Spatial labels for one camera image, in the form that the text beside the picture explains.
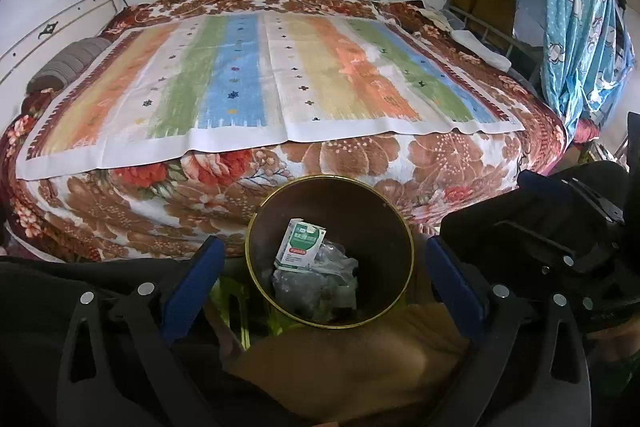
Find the blue patterned hanging cloth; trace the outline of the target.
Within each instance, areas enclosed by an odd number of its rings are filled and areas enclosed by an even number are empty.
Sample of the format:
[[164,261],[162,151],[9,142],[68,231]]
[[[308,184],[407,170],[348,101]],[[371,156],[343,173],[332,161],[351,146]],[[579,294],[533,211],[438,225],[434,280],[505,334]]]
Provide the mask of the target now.
[[541,91],[573,141],[578,122],[602,127],[634,69],[634,46],[617,0],[544,0]]

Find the white medicine box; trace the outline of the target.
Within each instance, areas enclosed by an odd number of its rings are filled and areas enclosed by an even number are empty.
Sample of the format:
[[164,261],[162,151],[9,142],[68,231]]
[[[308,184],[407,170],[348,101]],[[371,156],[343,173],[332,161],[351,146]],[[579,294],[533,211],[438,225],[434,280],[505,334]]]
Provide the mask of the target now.
[[274,258],[274,267],[284,271],[309,271],[325,237],[325,228],[292,218]]

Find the dark round trash bin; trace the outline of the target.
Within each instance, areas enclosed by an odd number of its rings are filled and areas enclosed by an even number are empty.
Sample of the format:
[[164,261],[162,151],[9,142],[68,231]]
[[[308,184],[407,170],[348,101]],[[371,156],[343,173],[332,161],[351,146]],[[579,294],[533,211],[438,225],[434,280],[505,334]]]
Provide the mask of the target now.
[[306,176],[260,205],[246,232],[245,258],[274,311],[317,329],[353,329],[397,305],[416,247],[399,212],[372,187]]

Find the white rolled cloth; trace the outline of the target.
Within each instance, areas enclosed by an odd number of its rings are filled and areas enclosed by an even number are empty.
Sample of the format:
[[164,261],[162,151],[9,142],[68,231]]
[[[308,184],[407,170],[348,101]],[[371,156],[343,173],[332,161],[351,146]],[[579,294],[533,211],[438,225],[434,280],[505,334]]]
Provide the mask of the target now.
[[491,49],[485,46],[484,43],[481,43],[471,31],[465,29],[453,30],[450,32],[450,37],[457,44],[473,52],[483,62],[500,70],[500,72],[509,72],[511,69],[512,63],[508,58],[502,54],[491,51]]

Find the white headboard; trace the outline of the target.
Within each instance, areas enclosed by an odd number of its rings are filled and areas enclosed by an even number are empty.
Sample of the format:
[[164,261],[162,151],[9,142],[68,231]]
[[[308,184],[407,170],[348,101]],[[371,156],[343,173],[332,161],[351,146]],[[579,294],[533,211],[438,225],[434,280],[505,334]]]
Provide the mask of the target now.
[[115,0],[80,0],[54,14],[1,55],[1,83],[26,82],[69,44],[99,35],[116,13]]

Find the striped colourful mat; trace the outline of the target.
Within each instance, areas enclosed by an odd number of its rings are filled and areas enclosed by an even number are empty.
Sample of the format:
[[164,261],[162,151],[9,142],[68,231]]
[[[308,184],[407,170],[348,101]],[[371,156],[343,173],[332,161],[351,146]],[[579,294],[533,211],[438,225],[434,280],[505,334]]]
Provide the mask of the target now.
[[124,31],[49,105],[16,174],[39,180],[288,141],[521,127],[469,74],[395,24],[203,15]]

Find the grey striped pillow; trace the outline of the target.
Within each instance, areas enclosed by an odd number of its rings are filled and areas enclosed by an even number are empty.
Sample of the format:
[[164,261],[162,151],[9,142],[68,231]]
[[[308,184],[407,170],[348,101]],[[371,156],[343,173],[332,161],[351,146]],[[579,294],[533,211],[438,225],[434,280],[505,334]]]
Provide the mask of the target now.
[[110,45],[111,41],[102,37],[85,38],[69,44],[29,80],[26,93],[64,89],[85,72]]

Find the floral brown bed blanket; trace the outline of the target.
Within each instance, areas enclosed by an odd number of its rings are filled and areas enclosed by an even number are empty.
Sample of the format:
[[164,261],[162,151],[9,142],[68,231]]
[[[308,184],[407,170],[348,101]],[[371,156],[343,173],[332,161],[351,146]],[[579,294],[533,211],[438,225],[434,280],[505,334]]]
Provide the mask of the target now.
[[1,133],[1,212],[11,232],[32,248],[66,262],[187,258],[211,235],[222,239],[229,256],[238,257],[244,253],[250,220],[265,199],[306,176],[340,176],[366,184],[407,225],[431,229],[451,211],[512,190],[524,170],[549,172],[565,150],[565,130],[551,108],[457,44],[407,2],[158,0],[124,9],[106,26],[103,37],[112,44],[129,29],[245,12],[395,24],[469,74],[522,127],[495,134],[384,132],[310,143],[288,141],[23,180],[16,174],[17,156],[49,105],[70,86],[44,89],[26,96],[22,113]]

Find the metal rack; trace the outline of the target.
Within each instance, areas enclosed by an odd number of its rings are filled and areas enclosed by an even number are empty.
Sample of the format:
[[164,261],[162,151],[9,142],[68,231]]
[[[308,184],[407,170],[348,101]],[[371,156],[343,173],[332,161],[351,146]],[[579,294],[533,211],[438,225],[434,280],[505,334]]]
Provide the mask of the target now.
[[447,17],[454,29],[465,29],[480,40],[491,51],[497,52],[511,61],[511,72],[519,80],[526,80],[535,88],[540,85],[541,65],[544,54],[540,46],[530,46],[528,43],[506,35],[484,20],[464,12],[455,6],[445,5],[442,14]]

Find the clear plastic wrapper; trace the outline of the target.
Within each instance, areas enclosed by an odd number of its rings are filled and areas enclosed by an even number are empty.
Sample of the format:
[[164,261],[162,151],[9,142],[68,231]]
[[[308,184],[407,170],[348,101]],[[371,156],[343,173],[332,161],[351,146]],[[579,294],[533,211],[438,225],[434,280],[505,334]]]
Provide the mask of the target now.
[[309,271],[274,268],[271,275],[274,300],[304,320],[329,324],[340,313],[356,312],[357,268],[358,261],[347,257],[342,245],[323,242]]

